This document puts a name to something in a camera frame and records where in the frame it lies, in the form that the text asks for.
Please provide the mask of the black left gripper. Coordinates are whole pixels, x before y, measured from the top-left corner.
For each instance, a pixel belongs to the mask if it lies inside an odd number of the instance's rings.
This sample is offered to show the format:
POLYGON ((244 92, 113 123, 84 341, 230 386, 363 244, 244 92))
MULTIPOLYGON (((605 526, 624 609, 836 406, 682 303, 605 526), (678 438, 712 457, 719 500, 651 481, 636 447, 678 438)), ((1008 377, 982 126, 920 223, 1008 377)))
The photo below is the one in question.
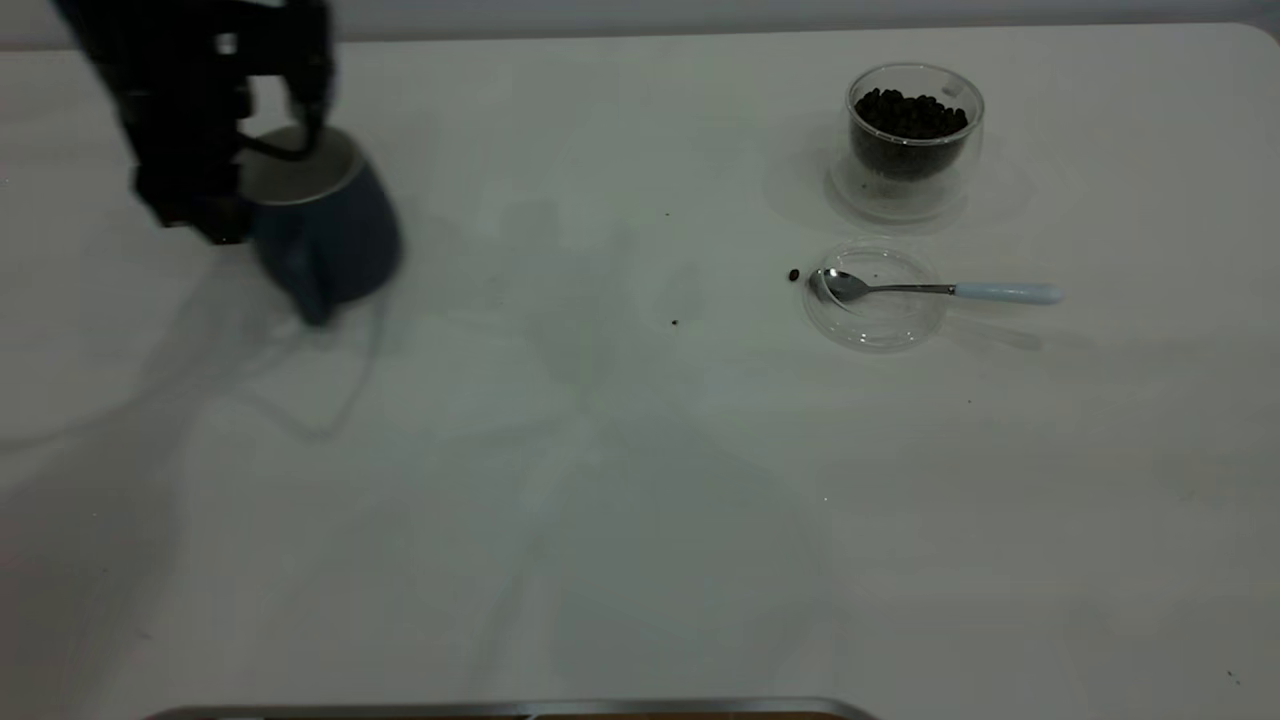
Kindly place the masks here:
MULTIPOLYGON (((332 105, 333 19, 325 1, 59 1, 79 50, 110 92, 141 161, 229 161, 247 149, 301 161, 332 105), (302 137, 276 146, 243 135, 250 81, 276 77, 302 137)), ((248 240, 237 165, 137 165, 134 192, 160 225, 211 245, 248 240)))

